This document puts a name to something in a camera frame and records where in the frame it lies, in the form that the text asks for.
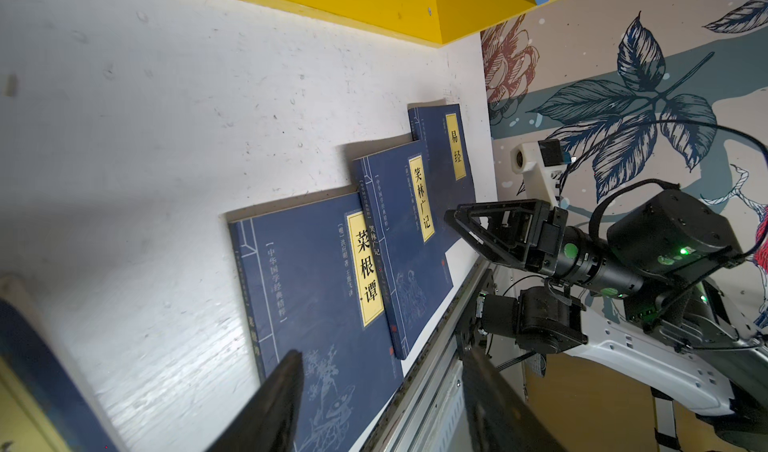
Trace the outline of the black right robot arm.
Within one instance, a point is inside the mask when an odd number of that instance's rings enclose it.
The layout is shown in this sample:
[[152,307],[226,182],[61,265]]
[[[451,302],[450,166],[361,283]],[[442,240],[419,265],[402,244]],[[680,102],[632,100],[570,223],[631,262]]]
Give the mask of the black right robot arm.
[[728,220],[669,182],[614,223],[606,234],[596,209],[587,230],[543,200],[464,204],[446,223],[485,259],[542,277],[516,298],[485,301],[479,323],[543,355],[588,342],[579,287],[625,304],[625,319],[678,353],[702,358],[736,387],[726,414],[713,422],[734,445],[767,447],[767,338],[738,322],[712,281],[747,259]]

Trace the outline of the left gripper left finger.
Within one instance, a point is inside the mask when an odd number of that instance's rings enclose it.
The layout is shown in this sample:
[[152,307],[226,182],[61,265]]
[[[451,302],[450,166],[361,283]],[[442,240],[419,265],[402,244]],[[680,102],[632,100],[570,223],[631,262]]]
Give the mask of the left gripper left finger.
[[290,350],[208,451],[292,451],[304,385],[302,358]]

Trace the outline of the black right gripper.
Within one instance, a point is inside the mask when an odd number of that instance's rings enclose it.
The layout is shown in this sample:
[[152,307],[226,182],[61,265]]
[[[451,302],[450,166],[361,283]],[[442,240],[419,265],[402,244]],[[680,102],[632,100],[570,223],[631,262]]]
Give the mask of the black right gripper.
[[555,275],[568,213],[548,202],[522,199],[462,204],[446,224],[485,259],[512,269]]

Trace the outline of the blue book yellow label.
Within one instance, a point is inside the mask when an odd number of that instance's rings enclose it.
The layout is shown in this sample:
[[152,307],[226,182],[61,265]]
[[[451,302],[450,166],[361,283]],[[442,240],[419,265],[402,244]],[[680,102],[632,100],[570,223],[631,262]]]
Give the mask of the blue book yellow label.
[[394,355],[404,360],[453,288],[421,141],[353,162]]

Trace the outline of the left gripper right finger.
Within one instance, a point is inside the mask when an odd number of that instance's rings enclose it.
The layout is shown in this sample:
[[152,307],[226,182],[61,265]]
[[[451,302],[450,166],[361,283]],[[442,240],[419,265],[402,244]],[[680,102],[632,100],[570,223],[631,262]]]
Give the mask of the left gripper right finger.
[[462,381],[474,451],[563,451],[486,355],[462,355]]

